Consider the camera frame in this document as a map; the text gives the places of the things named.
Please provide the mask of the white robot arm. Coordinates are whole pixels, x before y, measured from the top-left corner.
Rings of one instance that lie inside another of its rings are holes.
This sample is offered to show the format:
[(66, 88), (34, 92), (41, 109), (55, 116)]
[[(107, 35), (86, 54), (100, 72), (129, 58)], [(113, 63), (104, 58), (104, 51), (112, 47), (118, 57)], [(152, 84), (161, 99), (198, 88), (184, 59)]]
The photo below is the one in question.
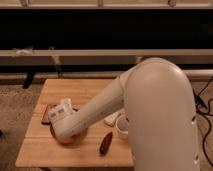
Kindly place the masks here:
[(184, 71), (148, 58), (119, 75), (71, 113), (59, 107), (48, 117), (59, 141), (123, 109), (134, 171), (200, 171), (193, 89)]

